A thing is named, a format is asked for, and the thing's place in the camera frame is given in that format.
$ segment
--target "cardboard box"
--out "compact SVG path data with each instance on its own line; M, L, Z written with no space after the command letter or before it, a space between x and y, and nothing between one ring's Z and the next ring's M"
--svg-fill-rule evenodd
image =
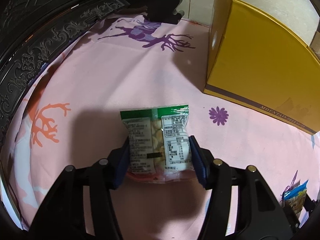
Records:
M214 0L204 93L320 130L320 60L295 33L240 0Z

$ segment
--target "orange antler print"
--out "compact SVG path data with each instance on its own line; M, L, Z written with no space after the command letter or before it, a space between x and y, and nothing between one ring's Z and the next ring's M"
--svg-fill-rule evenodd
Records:
M48 118L44 116L44 111L50 108L60 108L64 111L64 116L67 116L67 111L70 111L70 108L67 106L70 105L69 103L66 104L55 104L51 105L48 104L47 106L41 108L41 110L37 109L35 119L33 120L32 127L31 127L31 138L30 138L30 147L32 144L37 143L40 147L42 147L42 143L38 138L38 132L42 133L46 138L52 140L55 143L58 143L59 140L55 138L57 135L57 124L55 126L51 126L51 123L55 123L55 120L52 118ZM36 122L41 120L41 127L36 125Z

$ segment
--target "nuts in bag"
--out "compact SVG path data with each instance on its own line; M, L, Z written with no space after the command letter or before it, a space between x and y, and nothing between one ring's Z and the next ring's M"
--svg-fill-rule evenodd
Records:
M195 177L186 125L188 105L121 111L129 131L127 176L153 183Z
M307 196L307 183L295 187L292 190L286 191L283 194L285 205L290 205L294 213L299 217Z

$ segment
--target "blue snack bag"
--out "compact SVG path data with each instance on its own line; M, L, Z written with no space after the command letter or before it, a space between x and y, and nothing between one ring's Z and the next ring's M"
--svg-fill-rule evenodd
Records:
M284 204L290 205L296 214L303 208L307 195L307 183L308 181L283 194Z

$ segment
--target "purple antler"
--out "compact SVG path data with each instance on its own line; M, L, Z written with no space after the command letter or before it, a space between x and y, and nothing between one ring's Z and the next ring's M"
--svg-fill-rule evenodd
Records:
M177 49L177 47L180 48L189 48L189 49L195 49L195 47L192 47L190 42L184 41L184 40L176 40L173 37L186 37L189 38L190 40L193 38L192 36L188 34L180 34L180 35L175 35L175 34L168 34L165 38L162 38L163 44L161 45L162 50L164 50L164 47L168 47L172 51L181 51L181 49Z
M291 185L290 186L287 186L284 190L284 192L287 192L287 191L290 191L290 190L293 190L293 187L294 187L294 183L297 179L297 175L298 175L298 171L296 171L296 174L294 175L292 181L291 181Z

